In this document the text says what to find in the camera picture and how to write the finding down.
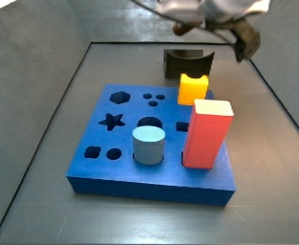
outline red rectangular block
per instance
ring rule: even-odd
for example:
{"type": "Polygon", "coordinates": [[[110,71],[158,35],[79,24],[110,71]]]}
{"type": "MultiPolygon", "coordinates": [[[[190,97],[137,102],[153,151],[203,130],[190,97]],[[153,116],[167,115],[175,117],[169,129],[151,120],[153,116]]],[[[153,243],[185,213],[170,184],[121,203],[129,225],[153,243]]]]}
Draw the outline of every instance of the red rectangular block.
{"type": "Polygon", "coordinates": [[[195,100],[183,165],[213,168],[234,113],[229,101],[195,100]]]}

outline hexagonal hole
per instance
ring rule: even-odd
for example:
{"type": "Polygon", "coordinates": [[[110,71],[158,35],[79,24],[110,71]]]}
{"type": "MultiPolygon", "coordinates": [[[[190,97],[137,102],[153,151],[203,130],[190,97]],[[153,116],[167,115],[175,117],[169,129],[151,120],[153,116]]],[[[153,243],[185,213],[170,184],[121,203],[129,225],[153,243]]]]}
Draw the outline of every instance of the hexagonal hole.
{"type": "Polygon", "coordinates": [[[125,91],[117,92],[111,94],[110,100],[117,104],[126,103],[131,100],[131,95],[125,91]]]}

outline yellow block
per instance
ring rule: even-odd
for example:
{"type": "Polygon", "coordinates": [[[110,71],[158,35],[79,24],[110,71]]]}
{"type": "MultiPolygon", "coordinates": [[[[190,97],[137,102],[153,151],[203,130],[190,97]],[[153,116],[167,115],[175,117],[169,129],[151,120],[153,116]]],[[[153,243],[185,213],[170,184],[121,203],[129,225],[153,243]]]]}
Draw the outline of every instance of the yellow block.
{"type": "Polygon", "coordinates": [[[181,87],[178,95],[178,103],[194,105],[195,99],[205,99],[209,87],[209,77],[190,78],[186,74],[181,77],[181,87]]]}

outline hole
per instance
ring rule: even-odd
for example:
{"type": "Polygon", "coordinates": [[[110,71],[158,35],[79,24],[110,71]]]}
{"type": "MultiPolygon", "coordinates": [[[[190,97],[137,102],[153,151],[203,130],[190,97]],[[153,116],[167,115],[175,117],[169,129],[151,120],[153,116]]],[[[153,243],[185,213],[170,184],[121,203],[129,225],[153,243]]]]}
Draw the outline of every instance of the hole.
{"type": "Polygon", "coordinates": [[[157,126],[163,128],[163,122],[155,117],[146,117],[138,121],[137,126],[157,126]]]}
{"type": "Polygon", "coordinates": [[[149,104],[150,104],[150,106],[158,106],[158,102],[157,101],[150,101],[149,104]]]}
{"type": "Polygon", "coordinates": [[[107,126],[107,131],[113,131],[115,126],[125,126],[125,122],[122,121],[123,114],[114,116],[111,113],[106,114],[105,120],[99,122],[101,125],[107,126]]]}
{"type": "Polygon", "coordinates": [[[145,99],[151,99],[151,98],[153,98],[153,95],[151,95],[151,94],[145,94],[145,95],[143,95],[143,98],[145,98],[145,99]]]}
{"type": "Polygon", "coordinates": [[[84,157],[86,158],[98,158],[102,153],[102,148],[99,146],[88,146],[84,151],[84,157]]]}
{"type": "Polygon", "coordinates": [[[178,122],[175,124],[175,129],[179,132],[189,132],[189,126],[190,126],[190,124],[187,122],[178,122]]]}
{"type": "Polygon", "coordinates": [[[123,91],[117,92],[111,94],[110,100],[117,104],[126,103],[131,100],[131,95],[123,91]]]}
{"type": "Polygon", "coordinates": [[[158,100],[165,100],[165,95],[158,95],[158,96],[157,96],[157,99],[158,99],[158,100]]]}
{"type": "Polygon", "coordinates": [[[122,150],[119,148],[113,148],[109,150],[106,156],[110,160],[117,160],[122,157],[122,150]]]}

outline gray wall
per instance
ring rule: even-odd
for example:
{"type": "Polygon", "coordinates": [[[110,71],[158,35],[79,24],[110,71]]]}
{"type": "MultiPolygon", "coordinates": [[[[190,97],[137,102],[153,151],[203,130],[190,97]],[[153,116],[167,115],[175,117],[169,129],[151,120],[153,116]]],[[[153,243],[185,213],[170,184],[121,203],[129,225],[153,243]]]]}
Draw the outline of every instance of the gray wall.
{"type": "MultiPolygon", "coordinates": [[[[222,40],[193,30],[183,36],[173,33],[173,21],[161,18],[130,0],[70,0],[86,32],[94,42],[212,42],[222,40]]],[[[155,8],[155,0],[141,1],[155,8]]]]}
{"type": "Polygon", "coordinates": [[[254,64],[299,126],[299,1],[274,0],[257,25],[262,46],[254,64]]]}
{"type": "Polygon", "coordinates": [[[88,45],[66,0],[0,10],[0,222],[88,45]]]}

